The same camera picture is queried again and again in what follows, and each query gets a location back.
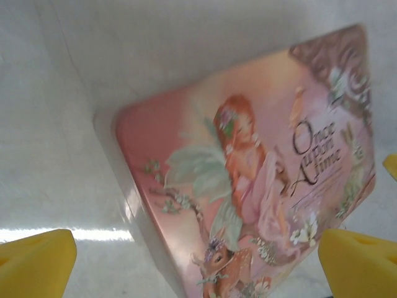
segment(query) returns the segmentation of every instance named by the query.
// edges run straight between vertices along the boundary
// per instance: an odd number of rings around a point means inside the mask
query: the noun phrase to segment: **fawn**
[[[200,266],[206,280],[203,298],[210,298],[214,294],[216,297],[229,298],[234,287],[241,291],[251,282],[251,249],[244,248],[237,252],[228,250],[222,240],[224,232],[225,229],[222,228],[210,240],[204,261],[193,257],[193,263]]]

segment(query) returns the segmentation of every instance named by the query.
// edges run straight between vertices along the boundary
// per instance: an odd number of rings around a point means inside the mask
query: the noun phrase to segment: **green fairy wing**
[[[231,196],[223,199],[218,212],[212,222],[210,238],[214,237],[221,228],[224,228],[223,239],[231,251],[238,251],[238,241],[241,234],[243,220],[237,215]]]
[[[202,121],[203,125],[207,129],[207,132],[210,134],[210,136],[212,137],[212,139],[216,143],[216,145],[221,147],[221,144],[220,144],[219,138],[218,138],[218,134],[216,133],[216,128],[215,128],[212,120],[209,117],[204,115],[204,113],[202,112],[202,110],[199,106],[198,101],[193,100],[192,105],[193,105],[193,108],[194,108],[197,118]]]
[[[186,146],[175,151],[166,163],[170,168],[165,187],[192,185],[194,197],[209,197],[210,202],[231,194],[225,156],[218,146]]]

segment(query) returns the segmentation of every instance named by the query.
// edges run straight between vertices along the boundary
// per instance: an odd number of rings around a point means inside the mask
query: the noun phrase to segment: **yellow object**
[[[391,176],[397,181],[397,153],[391,154],[383,161],[384,167]]]
[[[62,297],[76,255],[69,230],[0,245],[0,297]]]
[[[334,298],[397,297],[397,243],[329,229],[318,254]]]

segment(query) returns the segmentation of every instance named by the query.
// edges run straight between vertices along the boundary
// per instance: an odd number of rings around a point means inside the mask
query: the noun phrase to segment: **flower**
[[[234,119],[234,112],[227,107],[221,111],[219,128],[224,129]]]
[[[300,236],[300,230],[295,230],[295,231],[293,231],[293,232],[292,232],[292,235],[291,235],[291,238],[290,238],[290,241],[291,241],[294,245],[298,244],[298,242],[299,242],[299,236]]]
[[[309,242],[309,246],[313,247],[316,244],[316,240],[314,237],[317,234],[318,224],[316,214],[312,212],[310,214],[310,218],[306,221],[303,229],[300,230],[300,234],[298,236],[298,242],[306,243]]]
[[[260,246],[258,248],[258,253],[261,256],[261,258],[264,259],[264,260],[266,260],[267,257],[269,256],[269,252],[268,252],[268,250],[266,249],[265,246]]]
[[[331,85],[331,95],[334,101],[342,98],[348,86],[347,76],[338,67],[331,70],[329,74],[329,83]]]
[[[217,239],[217,237],[213,237],[208,244],[208,248],[205,251],[204,262],[209,262],[212,259],[214,253],[220,250],[225,245],[225,241],[223,239]]]
[[[160,169],[160,162],[158,160],[153,160],[152,164],[155,171],[158,171]]]
[[[266,293],[270,289],[270,278],[263,278],[255,285],[254,297],[260,298],[265,297]]]
[[[226,146],[226,155],[229,155],[232,152],[233,152],[233,146],[231,144],[228,144]]]
[[[162,174],[157,173],[156,175],[154,175],[154,180],[156,180],[157,182],[161,182],[163,180]]]
[[[177,194],[176,202],[182,206],[183,209],[190,208],[190,200],[187,194]]]
[[[261,141],[259,140],[259,135],[257,132],[254,132],[252,134],[252,141],[255,143],[255,147],[258,147],[261,144]]]

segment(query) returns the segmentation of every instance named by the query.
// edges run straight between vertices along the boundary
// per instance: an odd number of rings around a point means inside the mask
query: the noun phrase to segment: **white backdrop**
[[[397,151],[396,20],[395,0],[0,0],[1,241],[73,228],[65,297],[174,297],[128,236],[94,111],[355,22],[369,34],[378,184],[346,224],[397,241],[397,183],[381,166]],[[326,294],[313,253],[273,297]]]

